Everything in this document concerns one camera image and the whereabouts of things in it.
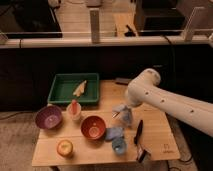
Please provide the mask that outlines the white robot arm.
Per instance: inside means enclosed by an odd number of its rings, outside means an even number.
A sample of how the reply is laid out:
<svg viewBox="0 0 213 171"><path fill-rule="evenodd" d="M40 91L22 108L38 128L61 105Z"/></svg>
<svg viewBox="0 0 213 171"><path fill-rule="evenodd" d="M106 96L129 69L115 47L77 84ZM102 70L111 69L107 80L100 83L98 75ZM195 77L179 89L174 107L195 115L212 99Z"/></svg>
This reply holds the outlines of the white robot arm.
<svg viewBox="0 0 213 171"><path fill-rule="evenodd" d="M213 104L158 88L160 81L160 74L155 69L143 70L129 82L126 104L131 108L150 104L213 137Z"/></svg>

